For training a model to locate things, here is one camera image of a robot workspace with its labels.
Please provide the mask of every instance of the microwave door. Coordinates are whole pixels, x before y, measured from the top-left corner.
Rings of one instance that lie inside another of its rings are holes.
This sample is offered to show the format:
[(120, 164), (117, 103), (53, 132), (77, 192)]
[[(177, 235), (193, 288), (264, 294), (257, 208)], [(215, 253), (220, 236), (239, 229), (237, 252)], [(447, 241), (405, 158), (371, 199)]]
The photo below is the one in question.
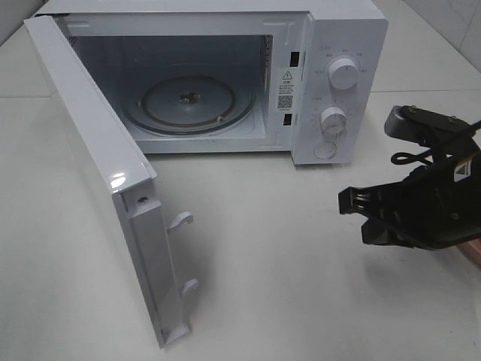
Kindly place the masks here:
[(25, 21), (38, 58), (68, 112), (72, 150), (91, 193), (107, 199), (122, 229), (160, 347), (189, 331), (182, 294), (192, 280), (177, 286), (168, 235), (192, 214), (184, 212), (165, 225), (153, 186), (156, 173), (107, 99), (96, 86), (56, 21), (50, 16)]

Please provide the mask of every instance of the wire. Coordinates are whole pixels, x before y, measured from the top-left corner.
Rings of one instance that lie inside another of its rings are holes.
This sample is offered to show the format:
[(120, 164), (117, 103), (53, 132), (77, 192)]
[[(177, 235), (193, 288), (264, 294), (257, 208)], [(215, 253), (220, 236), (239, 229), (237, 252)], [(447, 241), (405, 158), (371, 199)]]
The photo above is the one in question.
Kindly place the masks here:
[(481, 129), (481, 120), (478, 120), (477, 122), (473, 123), (471, 126), (468, 126), (466, 129), (463, 129), (460, 132), (457, 132), (451, 135), (449, 138), (445, 139), (444, 141), (441, 141), (435, 147), (425, 150), (422, 153), (419, 153), (419, 154), (411, 154), (411, 153), (405, 153), (405, 152), (396, 153), (391, 157), (391, 162), (392, 164), (396, 164), (396, 165), (406, 165), (414, 162), (421, 162), (426, 165), (431, 165), (433, 163), (428, 161), (426, 158), (429, 156), (432, 156), (435, 150), (445, 147), (449, 143), (457, 141), (458, 139), (463, 138), (467, 135), (470, 135), (471, 133), (476, 132), (480, 129)]

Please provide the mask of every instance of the timer knob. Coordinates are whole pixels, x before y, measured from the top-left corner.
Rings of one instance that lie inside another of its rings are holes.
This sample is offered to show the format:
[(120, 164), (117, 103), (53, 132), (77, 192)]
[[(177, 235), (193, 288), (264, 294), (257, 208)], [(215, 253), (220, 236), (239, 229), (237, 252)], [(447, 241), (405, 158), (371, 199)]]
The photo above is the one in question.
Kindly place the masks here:
[(337, 135), (346, 128), (346, 120), (346, 114), (341, 108), (327, 108), (321, 113), (322, 131), (329, 135)]
[(329, 80), (334, 88), (346, 90), (358, 81), (358, 66), (349, 58), (336, 60), (329, 66)]

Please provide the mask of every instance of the white microwave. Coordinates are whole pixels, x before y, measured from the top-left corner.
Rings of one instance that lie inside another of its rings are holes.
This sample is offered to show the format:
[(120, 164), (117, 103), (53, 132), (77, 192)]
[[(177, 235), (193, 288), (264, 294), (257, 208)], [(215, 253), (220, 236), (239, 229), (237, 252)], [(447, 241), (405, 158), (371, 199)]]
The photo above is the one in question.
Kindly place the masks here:
[(49, 0), (25, 23), (161, 347), (189, 331), (168, 235), (192, 215), (166, 224), (144, 154), (349, 162), (387, 30), (369, 0)]

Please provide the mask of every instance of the warning label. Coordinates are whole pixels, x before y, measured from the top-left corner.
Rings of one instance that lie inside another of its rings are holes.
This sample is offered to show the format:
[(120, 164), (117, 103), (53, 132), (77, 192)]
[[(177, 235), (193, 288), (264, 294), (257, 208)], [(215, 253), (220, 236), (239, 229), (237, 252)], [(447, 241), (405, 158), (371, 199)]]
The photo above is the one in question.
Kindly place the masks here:
[(454, 168), (454, 181), (459, 182), (465, 178), (471, 176), (471, 163), (473, 162), (473, 157), (460, 161), (456, 168)]
[(295, 106), (297, 68), (280, 68), (277, 86), (277, 109), (290, 111)]

